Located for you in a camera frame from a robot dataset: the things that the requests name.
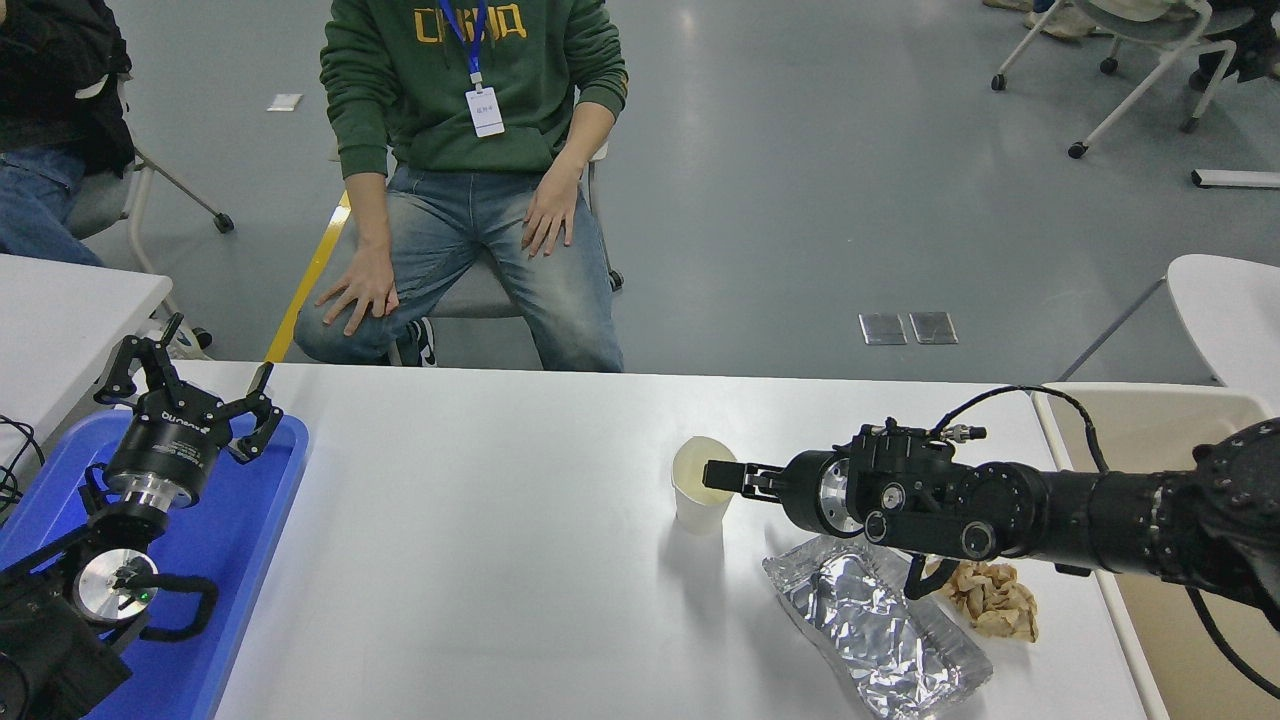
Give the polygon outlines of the person's right hand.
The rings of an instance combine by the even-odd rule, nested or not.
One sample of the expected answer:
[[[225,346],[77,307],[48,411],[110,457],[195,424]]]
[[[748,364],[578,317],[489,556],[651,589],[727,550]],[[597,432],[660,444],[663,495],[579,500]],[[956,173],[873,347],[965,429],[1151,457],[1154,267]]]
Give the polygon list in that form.
[[[370,318],[385,319],[399,305],[388,238],[361,238],[344,273],[315,301],[315,306],[323,309],[323,325],[346,318],[344,336],[353,336]]]

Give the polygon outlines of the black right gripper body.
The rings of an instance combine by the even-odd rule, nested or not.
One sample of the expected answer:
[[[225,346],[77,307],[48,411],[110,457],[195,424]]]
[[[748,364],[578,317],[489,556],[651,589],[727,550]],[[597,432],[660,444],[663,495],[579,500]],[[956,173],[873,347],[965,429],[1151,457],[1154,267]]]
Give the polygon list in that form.
[[[838,462],[833,452],[810,450],[794,457],[780,475],[778,497],[796,527],[838,537]]]

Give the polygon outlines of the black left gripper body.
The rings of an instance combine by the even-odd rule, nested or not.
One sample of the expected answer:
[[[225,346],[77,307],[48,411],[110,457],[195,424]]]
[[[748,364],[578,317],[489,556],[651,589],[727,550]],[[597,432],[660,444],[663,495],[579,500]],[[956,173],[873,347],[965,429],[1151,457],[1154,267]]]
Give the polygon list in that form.
[[[200,497],[218,455],[230,442],[230,423],[215,418],[223,401],[211,397],[179,402],[143,396],[106,468],[108,487],[122,495],[129,480],[155,477],[180,488],[182,497]]]

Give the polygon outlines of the person's left hand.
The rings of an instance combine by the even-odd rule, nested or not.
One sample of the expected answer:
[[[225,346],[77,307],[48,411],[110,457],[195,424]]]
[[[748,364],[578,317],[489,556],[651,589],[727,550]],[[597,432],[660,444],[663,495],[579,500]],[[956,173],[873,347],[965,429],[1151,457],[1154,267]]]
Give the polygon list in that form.
[[[573,243],[581,169],[554,164],[538,182],[524,218],[521,249],[530,259]]]

